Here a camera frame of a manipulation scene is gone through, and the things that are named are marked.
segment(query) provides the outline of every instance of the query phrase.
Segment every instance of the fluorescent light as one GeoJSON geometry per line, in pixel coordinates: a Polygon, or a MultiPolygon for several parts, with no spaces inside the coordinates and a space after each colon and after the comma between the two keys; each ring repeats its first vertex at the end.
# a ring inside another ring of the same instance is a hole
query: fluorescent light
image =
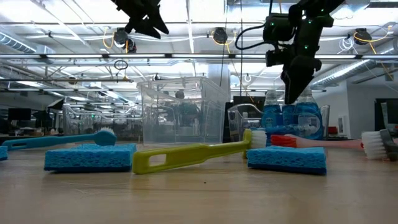
{"type": "Polygon", "coordinates": [[[86,99],[84,97],[80,97],[80,96],[68,96],[68,97],[73,100],[77,100],[77,101],[87,101],[88,100],[88,99],[86,99]]]}
{"type": "Polygon", "coordinates": [[[75,91],[72,89],[43,89],[43,91],[75,91]]]}
{"type": "Polygon", "coordinates": [[[71,55],[47,55],[48,58],[102,58],[100,54],[71,54],[71,55]]]}
{"type": "Polygon", "coordinates": [[[164,54],[111,54],[110,58],[164,58],[164,54]]]}
{"type": "Polygon", "coordinates": [[[362,59],[398,59],[398,55],[363,55],[362,59]]]}
{"type": "Polygon", "coordinates": [[[316,55],[317,59],[354,59],[355,55],[316,55]]]}
{"type": "Polygon", "coordinates": [[[112,97],[112,98],[115,98],[115,99],[119,98],[119,95],[117,95],[116,93],[114,93],[112,91],[106,91],[104,93],[107,94],[108,96],[112,97]]]}
{"type": "Polygon", "coordinates": [[[40,91],[39,89],[29,89],[29,88],[21,88],[21,89],[7,89],[8,91],[40,91]]]}
{"type": "Polygon", "coordinates": [[[173,58],[223,58],[221,54],[172,54],[173,58]]]}
{"type": "Polygon", "coordinates": [[[14,54],[14,55],[0,55],[0,58],[40,58],[40,55],[36,54],[14,54]]]}
{"type": "Polygon", "coordinates": [[[29,85],[31,87],[43,87],[41,84],[38,84],[37,82],[29,82],[29,81],[18,81],[17,83],[23,84],[23,85],[29,85]]]}
{"type": "Polygon", "coordinates": [[[56,92],[50,92],[51,94],[55,95],[55,96],[60,96],[60,97],[64,97],[64,95],[56,93],[56,92]]]}
{"type": "Polygon", "coordinates": [[[265,59],[265,54],[248,54],[248,55],[236,55],[236,58],[260,58],[265,59]]]}

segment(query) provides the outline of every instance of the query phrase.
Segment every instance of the blue sponge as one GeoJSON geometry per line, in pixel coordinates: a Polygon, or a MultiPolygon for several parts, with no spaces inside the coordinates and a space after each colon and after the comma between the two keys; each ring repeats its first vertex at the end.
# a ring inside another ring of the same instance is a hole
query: blue sponge
{"type": "Polygon", "coordinates": [[[0,146],[0,161],[6,160],[7,158],[7,146],[0,146]]]}
{"type": "Polygon", "coordinates": [[[44,170],[57,172],[120,172],[129,171],[135,144],[99,146],[82,144],[71,149],[45,153],[44,170]]]}
{"type": "Polygon", "coordinates": [[[304,174],[326,174],[326,157],[323,147],[295,149],[271,146],[247,151],[248,167],[304,174]]]}

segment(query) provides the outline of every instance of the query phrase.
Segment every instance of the dish soap bottle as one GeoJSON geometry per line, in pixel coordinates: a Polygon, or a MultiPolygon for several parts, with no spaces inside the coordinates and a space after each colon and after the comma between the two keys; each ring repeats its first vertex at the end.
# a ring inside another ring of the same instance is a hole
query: dish soap bottle
{"type": "Polygon", "coordinates": [[[322,114],[309,87],[306,87],[297,100],[294,123],[297,124],[300,137],[323,139],[322,114]]]}
{"type": "Polygon", "coordinates": [[[291,105],[282,106],[282,114],[284,117],[284,126],[294,124],[293,114],[295,112],[296,105],[292,103],[291,105]]]}
{"type": "Polygon", "coordinates": [[[264,113],[262,115],[261,124],[263,128],[272,128],[283,125],[282,111],[278,104],[275,90],[269,90],[264,103],[264,113]]]}

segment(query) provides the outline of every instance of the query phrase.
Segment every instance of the brush handle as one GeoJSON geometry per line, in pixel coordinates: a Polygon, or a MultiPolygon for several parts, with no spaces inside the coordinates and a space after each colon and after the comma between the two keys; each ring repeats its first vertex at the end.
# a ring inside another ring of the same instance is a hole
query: brush handle
{"type": "Polygon", "coordinates": [[[208,159],[244,152],[251,147],[251,131],[245,130],[241,142],[231,142],[214,146],[192,144],[189,146],[153,149],[134,153],[132,171],[135,174],[148,174],[178,167],[201,164],[208,159]],[[164,164],[151,166],[152,156],[165,155],[164,164]]]}
{"type": "Polygon", "coordinates": [[[95,134],[82,134],[76,136],[46,136],[37,138],[27,138],[27,139],[16,139],[8,140],[3,142],[2,146],[7,146],[8,151],[20,150],[20,149],[30,149],[35,147],[49,147],[56,146],[58,144],[66,144],[71,142],[79,141],[90,141],[94,140],[95,134]]]}

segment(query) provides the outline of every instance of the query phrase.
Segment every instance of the white brush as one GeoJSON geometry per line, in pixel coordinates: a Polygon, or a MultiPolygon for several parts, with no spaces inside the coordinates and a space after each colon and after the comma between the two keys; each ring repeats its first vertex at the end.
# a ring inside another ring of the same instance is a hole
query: white brush
{"type": "Polygon", "coordinates": [[[387,129],[362,133],[362,143],[368,159],[398,159],[398,145],[387,129]]]}

